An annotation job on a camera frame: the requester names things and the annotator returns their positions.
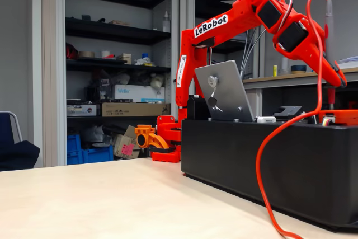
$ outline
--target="cardboard box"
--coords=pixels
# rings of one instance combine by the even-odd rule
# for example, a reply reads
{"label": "cardboard box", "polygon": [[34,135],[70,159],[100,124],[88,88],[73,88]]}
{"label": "cardboard box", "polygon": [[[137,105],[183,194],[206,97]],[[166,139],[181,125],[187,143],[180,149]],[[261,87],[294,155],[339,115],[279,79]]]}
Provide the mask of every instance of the cardboard box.
{"label": "cardboard box", "polygon": [[119,20],[110,21],[109,24],[130,26],[130,24],[128,22],[123,22],[123,21],[119,21]]}
{"label": "cardboard box", "polygon": [[114,99],[132,99],[134,103],[165,102],[165,88],[156,90],[151,86],[120,85],[113,86]]}
{"label": "cardboard box", "polygon": [[113,154],[124,159],[137,159],[139,153],[135,127],[129,125],[124,135],[119,134],[115,137]]}
{"label": "cardboard box", "polygon": [[170,115],[170,104],[103,103],[103,117]]}
{"label": "cardboard box", "polygon": [[67,105],[67,117],[97,116],[97,105]]}
{"label": "cardboard box", "polygon": [[127,61],[125,64],[132,64],[132,56],[129,53],[122,53],[117,59]]}

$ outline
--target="black chair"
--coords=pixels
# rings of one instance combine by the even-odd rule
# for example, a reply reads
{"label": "black chair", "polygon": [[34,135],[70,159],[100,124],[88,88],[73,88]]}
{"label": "black chair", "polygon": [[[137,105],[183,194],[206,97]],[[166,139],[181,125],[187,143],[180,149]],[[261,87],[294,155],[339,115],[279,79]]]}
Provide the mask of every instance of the black chair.
{"label": "black chair", "polygon": [[[11,118],[16,124],[19,141],[15,144]],[[40,149],[23,141],[17,117],[9,111],[0,111],[0,171],[31,169],[39,158]]]}

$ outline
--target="blue bin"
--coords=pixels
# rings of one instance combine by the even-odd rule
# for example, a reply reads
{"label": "blue bin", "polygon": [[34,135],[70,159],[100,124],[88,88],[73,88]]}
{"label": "blue bin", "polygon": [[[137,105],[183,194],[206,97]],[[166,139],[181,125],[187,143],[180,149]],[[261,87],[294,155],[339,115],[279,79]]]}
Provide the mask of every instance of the blue bin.
{"label": "blue bin", "polygon": [[83,163],[113,161],[113,147],[84,149]]}
{"label": "blue bin", "polygon": [[75,152],[81,150],[81,140],[79,134],[67,136],[67,152]]}
{"label": "blue bin", "polygon": [[67,165],[80,165],[83,163],[82,150],[67,152]]}

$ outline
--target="black plastic case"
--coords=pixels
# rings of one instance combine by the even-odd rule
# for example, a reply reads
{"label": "black plastic case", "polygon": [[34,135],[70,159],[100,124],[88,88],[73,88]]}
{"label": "black plastic case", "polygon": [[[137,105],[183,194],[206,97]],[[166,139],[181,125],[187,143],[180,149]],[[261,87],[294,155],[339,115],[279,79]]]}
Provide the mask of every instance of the black plastic case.
{"label": "black plastic case", "polygon": [[[263,204],[256,154],[275,128],[184,120],[181,170]],[[261,173],[274,209],[316,225],[358,229],[358,127],[290,126],[266,146]]]}

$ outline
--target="weller box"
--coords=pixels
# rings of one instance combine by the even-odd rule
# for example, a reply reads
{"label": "weller box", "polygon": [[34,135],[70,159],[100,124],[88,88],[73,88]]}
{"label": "weller box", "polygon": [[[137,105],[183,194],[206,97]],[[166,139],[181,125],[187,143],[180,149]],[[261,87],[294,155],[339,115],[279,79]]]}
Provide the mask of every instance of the weller box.
{"label": "weller box", "polygon": [[151,86],[119,85],[113,86],[114,99],[132,99],[134,103],[164,102],[165,88],[156,90]]}

